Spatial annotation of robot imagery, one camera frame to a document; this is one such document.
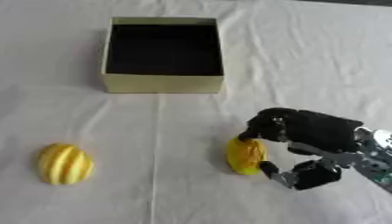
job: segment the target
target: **white tablecloth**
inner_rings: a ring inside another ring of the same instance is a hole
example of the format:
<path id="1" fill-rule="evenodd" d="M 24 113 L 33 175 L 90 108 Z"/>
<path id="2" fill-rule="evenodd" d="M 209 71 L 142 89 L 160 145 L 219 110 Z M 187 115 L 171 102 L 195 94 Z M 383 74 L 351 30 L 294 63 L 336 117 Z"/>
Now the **white tablecloth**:
<path id="1" fill-rule="evenodd" d="M 220 94 L 106 94 L 113 16 L 218 18 Z M 392 8 L 293 0 L 0 0 L 0 222 L 371 224 L 392 195 L 355 171 L 304 192 L 234 175 L 227 140 L 258 110 L 311 109 L 392 129 Z M 78 144 L 94 176 L 37 178 L 33 155 Z M 285 169 L 309 159 L 267 143 Z"/>

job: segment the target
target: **cardboard box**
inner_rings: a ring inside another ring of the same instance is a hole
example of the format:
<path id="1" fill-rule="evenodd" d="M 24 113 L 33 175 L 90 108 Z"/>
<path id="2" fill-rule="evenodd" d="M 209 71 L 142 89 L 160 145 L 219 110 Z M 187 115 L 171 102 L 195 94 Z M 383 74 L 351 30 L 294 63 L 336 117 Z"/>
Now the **cardboard box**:
<path id="1" fill-rule="evenodd" d="M 114 17 L 101 75 L 110 93 L 217 93 L 223 81 L 216 20 Z"/>

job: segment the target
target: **black robotic finger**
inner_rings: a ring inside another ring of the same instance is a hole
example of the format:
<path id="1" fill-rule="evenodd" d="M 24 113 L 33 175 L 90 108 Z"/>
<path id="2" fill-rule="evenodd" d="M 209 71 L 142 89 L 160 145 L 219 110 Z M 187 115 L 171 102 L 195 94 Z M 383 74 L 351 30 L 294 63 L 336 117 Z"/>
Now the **black robotic finger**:
<path id="1" fill-rule="evenodd" d="M 272 175 L 279 173 L 279 168 L 270 161 L 262 161 L 259 164 L 259 168 L 269 179 L 272 178 Z"/>
<path id="2" fill-rule="evenodd" d="M 287 136 L 323 151 L 355 151 L 354 129 L 363 123 L 331 115 L 300 110 L 287 121 Z"/>
<path id="3" fill-rule="evenodd" d="M 260 111 L 248 121 L 248 129 L 239 135 L 240 140 L 262 137 L 271 141 L 282 141 L 284 119 L 297 111 L 291 108 L 268 108 Z"/>
<path id="4" fill-rule="evenodd" d="M 297 174 L 297 182 L 294 184 L 294 188 L 297 190 L 322 186 L 338 181 L 341 178 L 341 169 L 339 167 L 333 167 L 333 169 L 329 170 L 314 160 L 297 164 L 292 169 L 292 172 Z"/>
<path id="5" fill-rule="evenodd" d="M 298 154 L 298 155 L 303 155 L 303 156 L 311 156 L 314 155 L 313 153 L 307 151 L 307 150 L 300 150 L 300 149 L 296 149 L 296 148 L 291 148 L 289 147 L 287 149 L 289 152 L 292 152 L 294 154 Z"/>

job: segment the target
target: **yellow lemon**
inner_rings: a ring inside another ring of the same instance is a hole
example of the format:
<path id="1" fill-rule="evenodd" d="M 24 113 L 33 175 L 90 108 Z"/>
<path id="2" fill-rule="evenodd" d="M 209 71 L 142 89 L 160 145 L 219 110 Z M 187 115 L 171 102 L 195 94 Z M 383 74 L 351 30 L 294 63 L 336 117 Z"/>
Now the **yellow lemon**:
<path id="1" fill-rule="evenodd" d="M 52 185 L 71 185 L 87 178 L 93 170 L 91 157 L 71 144 L 54 143 L 38 157 L 42 179 Z"/>
<path id="2" fill-rule="evenodd" d="M 242 175 L 260 172 L 259 163 L 267 160 L 267 151 L 262 142 L 249 139 L 245 142 L 235 138 L 227 145 L 227 162 Z"/>

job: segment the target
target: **striped yellow fruit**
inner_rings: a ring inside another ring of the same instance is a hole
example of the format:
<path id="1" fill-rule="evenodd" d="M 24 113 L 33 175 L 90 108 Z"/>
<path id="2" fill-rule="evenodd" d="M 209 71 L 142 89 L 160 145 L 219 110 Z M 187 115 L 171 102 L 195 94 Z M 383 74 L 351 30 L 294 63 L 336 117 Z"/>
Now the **striped yellow fruit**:
<path id="1" fill-rule="evenodd" d="M 87 178 L 93 170 L 91 157 L 75 145 L 54 143 L 38 157 L 42 179 L 52 185 L 71 185 Z"/>
<path id="2" fill-rule="evenodd" d="M 246 142 L 235 138 L 227 145 L 227 162 L 231 168 L 241 175 L 253 175 L 260 172 L 259 164 L 267 160 L 267 151 L 259 140 L 249 139 Z"/>

